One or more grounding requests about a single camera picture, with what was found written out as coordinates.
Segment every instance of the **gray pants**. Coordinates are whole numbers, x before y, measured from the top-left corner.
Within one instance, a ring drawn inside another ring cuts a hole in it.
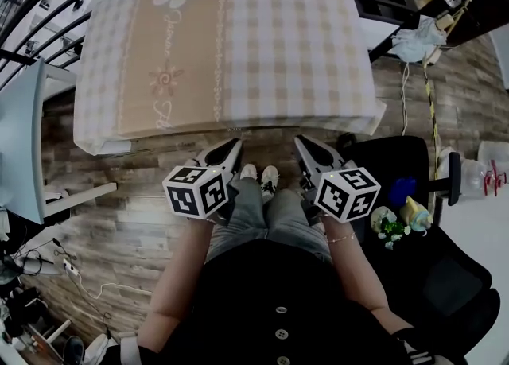
[[[332,263],[325,236],[309,226],[298,194],[288,189],[276,192],[264,216],[262,190],[256,180],[244,177],[232,185],[239,190],[235,210],[227,227],[214,228],[207,261],[251,240],[269,239],[300,247]]]

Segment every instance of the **wooden floor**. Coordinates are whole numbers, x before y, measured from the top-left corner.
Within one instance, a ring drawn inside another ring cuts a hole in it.
[[[377,96],[387,111],[374,137],[401,134],[402,64],[380,59],[373,64]],[[488,37],[481,37],[442,56],[429,69],[437,121],[443,146],[452,146],[466,157],[475,157],[482,140],[509,142],[509,95],[504,91],[494,50]],[[410,67],[406,86],[408,135],[424,138],[431,147],[431,121],[422,70]],[[182,221],[169,213],[161,181],[171,168],[198,151],[225,138],[243,139],[243,161],[258,167],[275,164],[281,174],[280,188],[295,186],[298,168],[292,138],[306,133],[334,142],[338,133],[319,129],[232,130],[204,134],[179,134],[134,141],[133,152],[120,156],[93,157],[72,141],[73,97],[67,95],[45,104],[42,122],[42,157],[50,187],[70,193],[115,181],[113,192],[72,210],[72,218],[47,228],[28,247],[53,236],[76,254],[76,266],[84,286],[97,294],[103,283],[116,282],[151,290],[171,259]],[[409,162],[412,155],[407,155]],[[54,247],[41,248],[46,258],[61,263]],[[102,316],[80,296],[65,275],[24,278],[36,286],[55,316],[70,318],[74,332],[91,342],[103,332]],[[98,301],[100,312],[108,311],[107,323],[115,332],[136,329],[145,316],[150,297],[132,291],[106,288]]]

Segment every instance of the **chair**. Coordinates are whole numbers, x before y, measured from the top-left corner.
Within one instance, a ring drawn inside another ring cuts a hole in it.
[[[381,138],[349,146],[344,142],[341,138],[337,149],[344,159],[365,167],[382,186],[374,208],[390,208],[389,189],[403,177],[416,180],[413,198],[423,205],[428,204],[428,192],[437,189],[449,189],[450,204],[451,199],[457,200],[457,176],[449,181],[429,180],[428,149],[423,139]],[[451,166],[457,171],[455,156]],[[382,247],[366,221],[363,250],[380,277],[391,309],[426,332],[444,352],[464,357],[490,330],[500,310],[490,273],[437,223],[427,236],[413,232],[391,251]]]

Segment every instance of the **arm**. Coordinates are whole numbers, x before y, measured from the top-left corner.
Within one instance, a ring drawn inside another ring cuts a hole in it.
[[[379,277],[366,259],[357,238],[350,238],[353,234],[352,225],[339,223],[330,216],[324,216],[322,222],[328,241],[347,236],[345,240],[328,245],[346,297],[370,310],[390,334],[412,327],[389,309]]]
[[[150,310],[138,330],[138,345],[159,352],[184,319],[207,257],[213,224],[189,220],[189,228],[162,274],[150,301]]]

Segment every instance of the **small flower plant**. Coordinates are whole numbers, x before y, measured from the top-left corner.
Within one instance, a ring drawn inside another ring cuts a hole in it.
[[[387,217],[382,218],[380,229],[378,237],[385,240],[385,247],[389,250],[393,250],[394,242],[399,241],[404,235],[411,232],[408,225],[404,227],[402,223],[390,221]]]

